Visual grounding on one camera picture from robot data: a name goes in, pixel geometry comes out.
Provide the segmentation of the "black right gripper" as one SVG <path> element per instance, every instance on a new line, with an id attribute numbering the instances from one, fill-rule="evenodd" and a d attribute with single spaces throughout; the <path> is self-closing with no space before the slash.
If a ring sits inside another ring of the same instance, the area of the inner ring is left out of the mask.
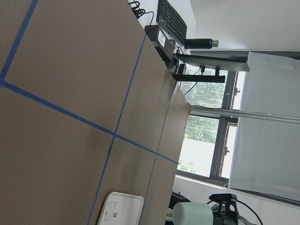
<path id="1" fill-rule="evenodd" d="M 209 202 L 215 202 L 211 207 L 213 225 L 237 225 L 239 213 L 237 210 L 237 196 L 234 194 L 212 194 Z"/>

